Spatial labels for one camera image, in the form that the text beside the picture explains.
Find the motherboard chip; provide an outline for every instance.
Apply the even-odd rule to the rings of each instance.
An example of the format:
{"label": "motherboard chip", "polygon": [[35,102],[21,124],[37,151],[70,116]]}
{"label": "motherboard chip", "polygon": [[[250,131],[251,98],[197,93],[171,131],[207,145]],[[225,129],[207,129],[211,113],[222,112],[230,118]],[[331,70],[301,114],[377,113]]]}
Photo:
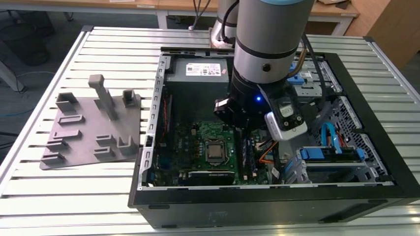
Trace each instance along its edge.
{"label": "motherboard chip", "polygon": [[207,140],[206,161],[210,162],[213,166],[218,166],[226,161],[226,148],[223,140]]}
{"label": "motherboard chip", "polygon": [[223,146],[222,145],[210,145],[210,158],[222,158],[223,157]]}

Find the white label sticker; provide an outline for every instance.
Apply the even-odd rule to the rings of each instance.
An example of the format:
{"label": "white label sticker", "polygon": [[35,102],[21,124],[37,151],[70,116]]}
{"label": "white label sticker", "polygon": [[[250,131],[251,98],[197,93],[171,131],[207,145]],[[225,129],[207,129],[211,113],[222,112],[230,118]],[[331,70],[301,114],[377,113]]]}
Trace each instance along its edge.
{"label": "white label sticker", "polygon": [[155,8],[157,6],[153,5],[138,5],[139,8]]}
{"label": "white label sticker", "polygon": [[271,173],[274,174],[274,176],[275,176],[277,178],[281,178],[281,172],[278,171],[277,168],[274,168],[274,169],[271,170]]}
{"label": "white label sticker", "polygon": [[221,64],[214,63],[189,63],[187,76],[222,76]]}
{"label": "white label sticker", "polygon": [[301,73],[301,76],[302,76],[302,77],[311,77],[311,78],[313,78],[311,73],[306,73],[306,72],[302,72],[302,73]]}
{"label": "white label sticker", "polygon": [[290,117],[291,115],[294,115],[294,107],[291,105],[281,107],[281,113],[285,118]]}

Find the wire bundle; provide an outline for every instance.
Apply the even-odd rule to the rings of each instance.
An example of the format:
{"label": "wire bundle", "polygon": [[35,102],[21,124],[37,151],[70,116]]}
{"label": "wire bundle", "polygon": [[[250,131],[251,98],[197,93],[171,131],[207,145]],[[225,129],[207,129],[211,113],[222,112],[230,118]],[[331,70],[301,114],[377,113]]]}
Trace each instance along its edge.
{"label": "wire bundle", "polygon": [[195,22],[194,22],[193,26],[189,27],[189,30],[190,30],[190,31],[194,31],[194,30],[195,30],[197,25],[198,25],[198,22],[199,22],[199,18],[202,17],[203,13],[206,12],[206,10],[207,10],[207,8],[209,8],[209,6],[210,6],[211,0],[209,0],[209,3],[206,3],[206,6],[205,6],[205,8],[203,8],[202,13],[199,13],[199,11],[201,11],[201,5],[202,5],[202,0],[199,0],[199,7],[198,7],[198,4],[197,4],[197,0],[193,0],[193,3],[194,3],[194,5],[195,5],[197,19],[195,19]]}

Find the aluminum table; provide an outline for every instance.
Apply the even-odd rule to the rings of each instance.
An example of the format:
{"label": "aluminum table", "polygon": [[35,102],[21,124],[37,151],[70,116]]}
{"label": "aluminum table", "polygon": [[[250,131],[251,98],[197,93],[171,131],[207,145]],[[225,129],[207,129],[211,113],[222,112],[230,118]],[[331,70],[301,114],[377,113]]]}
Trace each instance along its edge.
{"label": "aluminum table", "polygon": [[[127,207],[134,162],[39,169],[61,92],[97,96],[87,81],[103,74],[111,94],[125,89],[149,109],[162,46],[209,47],[207,31],[95,27],[81,33],[0,167],[0,235],[420,235],[420,201],[341,224],[155,230]],[[417,178],[420,178],[420,97],[375,43],[313,35],[319,52],[338,53]]]}

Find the motherboard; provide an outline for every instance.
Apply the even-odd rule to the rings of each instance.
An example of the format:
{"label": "motherboard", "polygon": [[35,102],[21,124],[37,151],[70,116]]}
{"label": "motherboard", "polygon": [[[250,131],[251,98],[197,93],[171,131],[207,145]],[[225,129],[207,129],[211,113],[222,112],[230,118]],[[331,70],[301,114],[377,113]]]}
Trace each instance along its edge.
{"label": "motherboard", "polygon": [[[259,155],[257,145],[262,142],[258,131],[251,133],[249,140],[242,140],[222,122],[177,123],[174,129],[174,148],[171,153],[162,153],[159,171],[155,171],[158,185],[269,183],[266,165],[259,165],[255,159]],[[249,159],[243,158],[245,149]]]}

